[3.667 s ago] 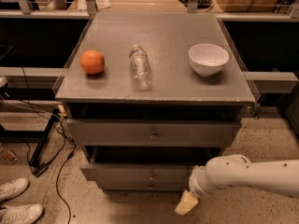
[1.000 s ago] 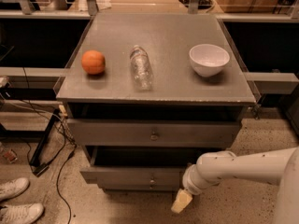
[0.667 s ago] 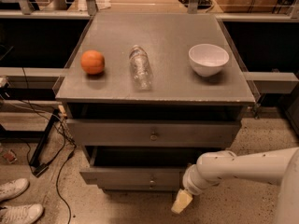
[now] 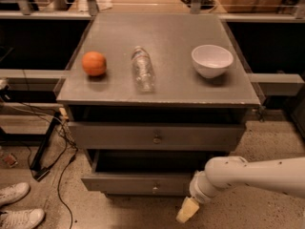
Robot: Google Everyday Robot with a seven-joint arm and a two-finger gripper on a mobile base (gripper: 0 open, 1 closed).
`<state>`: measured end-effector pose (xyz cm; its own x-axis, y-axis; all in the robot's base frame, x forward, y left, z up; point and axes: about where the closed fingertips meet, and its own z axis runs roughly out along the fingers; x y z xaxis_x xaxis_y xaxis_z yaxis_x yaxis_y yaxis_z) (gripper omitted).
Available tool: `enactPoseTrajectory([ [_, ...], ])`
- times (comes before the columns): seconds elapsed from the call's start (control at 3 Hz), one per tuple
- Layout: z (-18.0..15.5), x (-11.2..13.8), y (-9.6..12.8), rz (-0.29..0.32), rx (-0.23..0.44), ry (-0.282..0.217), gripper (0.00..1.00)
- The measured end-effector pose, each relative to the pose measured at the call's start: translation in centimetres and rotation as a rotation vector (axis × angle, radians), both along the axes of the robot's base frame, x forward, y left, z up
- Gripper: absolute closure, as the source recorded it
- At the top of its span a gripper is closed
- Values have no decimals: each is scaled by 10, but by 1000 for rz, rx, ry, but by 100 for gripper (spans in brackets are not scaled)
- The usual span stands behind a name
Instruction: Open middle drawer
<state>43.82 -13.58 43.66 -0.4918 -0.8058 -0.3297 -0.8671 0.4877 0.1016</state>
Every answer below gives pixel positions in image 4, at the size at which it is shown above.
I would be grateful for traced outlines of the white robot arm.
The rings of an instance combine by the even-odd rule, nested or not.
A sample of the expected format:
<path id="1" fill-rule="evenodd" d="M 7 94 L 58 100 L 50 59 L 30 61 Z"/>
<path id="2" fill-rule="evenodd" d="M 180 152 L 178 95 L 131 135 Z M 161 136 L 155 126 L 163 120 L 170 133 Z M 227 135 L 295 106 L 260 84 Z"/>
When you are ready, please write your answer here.
<path id="1" fill-rule="evenodd" d="M 180 223 L 188 221 L 201 204 L 236 186 L 250 186 L 280 194 L 305 198 L 305 158 L 249 162 L 242 156 L 211 158 L 203 171 L 196 171 L 177 213 Z"/>

